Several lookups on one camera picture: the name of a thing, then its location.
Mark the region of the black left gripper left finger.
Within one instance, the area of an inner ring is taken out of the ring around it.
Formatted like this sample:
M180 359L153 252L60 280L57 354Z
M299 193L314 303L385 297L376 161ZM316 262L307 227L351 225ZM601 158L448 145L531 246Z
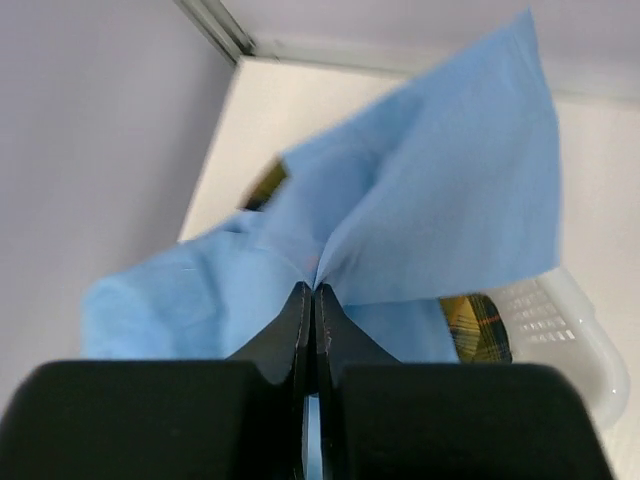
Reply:
M243 441L257 479L306 477L311 310L311 290L296 283L278 315L229 358L256 370Z

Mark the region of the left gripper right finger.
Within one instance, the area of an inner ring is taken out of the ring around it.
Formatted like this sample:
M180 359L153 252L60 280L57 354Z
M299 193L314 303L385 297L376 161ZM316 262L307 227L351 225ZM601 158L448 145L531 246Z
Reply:
M314 294L313 326L323 477L362 479L370 454L360 443L379 412L373 375L400 362L348 317L328 284Z

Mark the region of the yellow plaid shirt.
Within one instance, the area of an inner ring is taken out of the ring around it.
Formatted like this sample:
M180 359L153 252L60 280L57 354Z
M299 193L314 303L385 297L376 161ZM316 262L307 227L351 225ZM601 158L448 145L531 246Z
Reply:
M462 363L513 362L506 328L487 295L446 297L439 303Z

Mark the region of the light blue shirt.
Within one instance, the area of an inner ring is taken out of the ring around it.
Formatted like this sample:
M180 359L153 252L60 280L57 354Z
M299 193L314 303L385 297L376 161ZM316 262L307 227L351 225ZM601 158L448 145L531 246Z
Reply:
M556 112L524 11L342 124L286 152L267 204L99 280L96 359L224 358L298 282L332 287L390 354L454 362L443 297L559 262Z

